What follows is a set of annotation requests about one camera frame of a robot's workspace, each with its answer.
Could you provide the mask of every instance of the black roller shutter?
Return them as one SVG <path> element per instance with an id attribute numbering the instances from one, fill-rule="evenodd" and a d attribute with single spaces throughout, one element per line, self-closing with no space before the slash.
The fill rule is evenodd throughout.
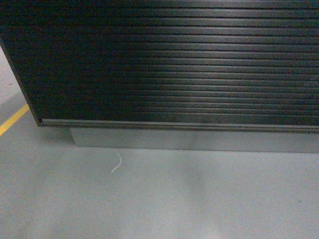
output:
<path id="1" fill-rule="evenodd" d="M 1 4 L 39 125 L 319 128 L 316 0 Z"/>

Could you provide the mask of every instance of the white thread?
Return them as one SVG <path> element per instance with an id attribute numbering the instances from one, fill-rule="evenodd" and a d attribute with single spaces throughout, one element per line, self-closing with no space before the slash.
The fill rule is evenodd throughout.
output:
<path id="1" fill-rule="evenodd" d="M 116 155 L 120 157 L 120 164 L 119 164 L 118 166 L 116 166 L 115 169 L 117 169 L 118 167 L 120 167 L 120 165 L 121 165 L 121 163 L 122 163 L 122 158 L 121 158 L 121 156 L 120 156 L 119 154 L 117 154 L 117 153 L 116 153 Z"/>

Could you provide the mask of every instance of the yellow floor line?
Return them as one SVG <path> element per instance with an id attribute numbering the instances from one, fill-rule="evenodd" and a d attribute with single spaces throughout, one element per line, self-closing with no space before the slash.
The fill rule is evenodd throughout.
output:
<path id="1" fill-rule="evenodd" d="M 15 122 L 17 122 L 29 110 L 28 104 L 25 104 L 11 118 L 0 126 L 0 136 L 4 134 Z"/>

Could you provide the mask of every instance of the concrete floor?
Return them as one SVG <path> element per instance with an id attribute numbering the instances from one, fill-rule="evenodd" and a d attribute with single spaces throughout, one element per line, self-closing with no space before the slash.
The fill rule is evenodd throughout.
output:
<path id="1" fill-rule="evenodd" d="M 2 52 L 0 70 L 2 124 L 25 100 Z M 318 170 L 319 154 L 76 147 L 27 112 L 0 136 L 0 239 L 318 239 Z"/>

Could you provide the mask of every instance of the white string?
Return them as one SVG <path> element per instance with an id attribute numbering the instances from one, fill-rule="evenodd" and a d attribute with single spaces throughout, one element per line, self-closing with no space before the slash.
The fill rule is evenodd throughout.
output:
<path id="1" fill-rule="evenodd" d="M 120 156 L 119 154 L 117 154 L 117 153 L 116 153 L 116 155 L 120 157 L 120 164 L 119 164 L 118 166 L 116 166 L 116 167 L 112 170 L 111 173 L 113 173 L 118 167 L 120 167 L 120 165 L 121 165 L 121 163 L 122 163 L 122 158 L 121 158 L 121 156 Z"/>

